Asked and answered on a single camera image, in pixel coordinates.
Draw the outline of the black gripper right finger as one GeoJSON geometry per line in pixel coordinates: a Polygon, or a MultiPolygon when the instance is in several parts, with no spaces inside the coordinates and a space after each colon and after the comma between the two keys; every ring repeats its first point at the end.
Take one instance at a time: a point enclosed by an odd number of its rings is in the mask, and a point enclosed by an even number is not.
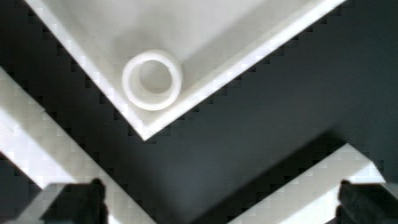
{"type": "Polygon", "coordinates": [[[398,184],[341,181],[336,224],[398,224],[398,184]]]}

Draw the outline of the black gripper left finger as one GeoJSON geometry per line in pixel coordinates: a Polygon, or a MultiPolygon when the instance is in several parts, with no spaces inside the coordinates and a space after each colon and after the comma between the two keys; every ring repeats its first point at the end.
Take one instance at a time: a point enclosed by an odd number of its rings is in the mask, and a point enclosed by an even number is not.
{"type": "Polygon", "coordinates": [[[108,224],[105,184],[99,179],[64,186],[41,221],[44,224],[108,224]]]}

